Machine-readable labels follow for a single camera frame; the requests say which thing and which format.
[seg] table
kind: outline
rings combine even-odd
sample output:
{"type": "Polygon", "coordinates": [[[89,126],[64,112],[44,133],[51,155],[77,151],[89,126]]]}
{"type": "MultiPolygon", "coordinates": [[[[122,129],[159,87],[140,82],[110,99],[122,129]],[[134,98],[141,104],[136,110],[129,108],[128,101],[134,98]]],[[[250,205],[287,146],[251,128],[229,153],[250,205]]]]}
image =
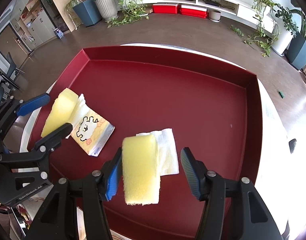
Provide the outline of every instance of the table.
{"type": "MultiPolygon", "coordinates": [[[[190,49],[175,47],[175,46],[166,46],[166,45],[155,45],[155,44],[127,44],[135,46],[148,46],[148,47],[160,47],[160,48],[169,48],[176,49],[181,51],[186,51],[190,53],[196,53],[200,55],[205,55],[215,59],[219,59],[230,64],[236,65],[227,60],[220,59],[218,57],[208,55],[205,53],[193,51],[190,49]]],[[[262,102],[262,114],[263,114],[263,138],[262,138],[262,151],[261,151],[261,160],[258,170],[258,175],[255,183],[255,187],[266,203],[268,209],[270,210],[272,217],[274,218],[280,233],[282,234],[285,231],[285,226],[287,220],[289,219],[289,224],[292,231],[292,226],[297,228],[297,231],[294,231],[293,238],[300,233],[298,232],[299,228],[303,228],[304,225],[297,224],[295,217],[289,218],[289,209],[290,206],[289,196],[285,194],[285,189],[288,188],[288,185],[291,183],[287,180],[288,171],[290,167],[290,150],[288,146],[289,139],[285,128],[282,125],[280,117],[270,99],[267,91],[265,90],[262,83],[258,80],[261,94],[262,102]]],[[[29,118],[23,132],[20,152],[27,151],[28,140],[34,126],[35,120],[39,113],[39,109],[35,110],[31,117],[29,118]]],[[[39,195],[45,197],[48,192],[40,192],[39,195]]]]}

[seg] green marker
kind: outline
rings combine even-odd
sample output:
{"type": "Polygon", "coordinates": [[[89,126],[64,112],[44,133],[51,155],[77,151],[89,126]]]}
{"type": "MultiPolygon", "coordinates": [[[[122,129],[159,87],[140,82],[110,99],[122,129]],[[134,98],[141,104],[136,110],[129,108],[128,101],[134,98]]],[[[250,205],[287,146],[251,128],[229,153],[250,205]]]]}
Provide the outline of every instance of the green marker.
{"type": "Polygon", "coordinates": [[[282,91],[279,91],[278,93],[280,94],[281,98],[284,98],[284,95],[283,95],[282,91]]]}

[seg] blue gripper pad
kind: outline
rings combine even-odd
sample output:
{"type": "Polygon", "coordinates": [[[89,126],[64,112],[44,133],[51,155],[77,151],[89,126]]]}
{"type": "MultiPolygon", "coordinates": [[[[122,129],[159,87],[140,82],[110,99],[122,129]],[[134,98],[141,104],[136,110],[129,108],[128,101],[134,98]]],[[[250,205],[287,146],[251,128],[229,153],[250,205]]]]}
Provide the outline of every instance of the blue gripper pad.
{"type": "Polygon", "coordinates": [[[35,98],[22,103],[16,111],[17,116],[24,116],[30,112],[33,112],[37,108],[45,106],[49,103],[50,96],[48,93],[41,94],[35,98]]]}
{"type": "Polygon", "coordinates": [[[118,183],[120,182],[120,176],[121,176],[121,160],[122,160],[122,156],[119,155],[107,179],[107,190],[105,193],[105,197],[108,201],[111,200],[112,197],[115,196],[117,192],[117,187],[118,187],[118,183]]]}
{"type": "Polygon", "coordinates": [[[181,150],[181,164],[192,195],[200,200],[202,197],[201,187],[205,183],[205,175],[188,147],[181,150]]]}

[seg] blue plant pot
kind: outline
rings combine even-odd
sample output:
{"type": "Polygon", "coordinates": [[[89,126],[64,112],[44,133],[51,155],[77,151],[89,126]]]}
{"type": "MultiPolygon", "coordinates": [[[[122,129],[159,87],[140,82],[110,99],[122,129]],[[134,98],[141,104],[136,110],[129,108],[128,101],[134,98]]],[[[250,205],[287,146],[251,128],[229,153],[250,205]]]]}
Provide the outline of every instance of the blue plant pot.
{"type": "Polygon", "coordinates": [[[73,7],[85,27],[92,26],[102,20],[94,0],[86,0],[73,7]]]}
{"type": "Polygon", "coordinates": [[[300,33],[292,39],[286,57],[293,67],[300,70],[306,65],[306,40],[300,33]]]}

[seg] cartoon sheep drawing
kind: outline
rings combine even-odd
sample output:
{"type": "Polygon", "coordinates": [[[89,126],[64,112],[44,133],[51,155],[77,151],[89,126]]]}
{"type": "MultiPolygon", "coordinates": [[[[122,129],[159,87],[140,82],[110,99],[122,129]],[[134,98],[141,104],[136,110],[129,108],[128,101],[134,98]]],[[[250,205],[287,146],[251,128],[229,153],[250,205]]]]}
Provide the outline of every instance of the cartoon sheep drawing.
{"type": "Polygon", "coordinates": [[[80,141],[86,141],[91,138],[95,128],[97,127],[98,119],[94,120],[94,117],[90,116],[89,119],[87,116],[83,118],[83,122],[80,124],[76,136],[80,138],[80,141]]]}

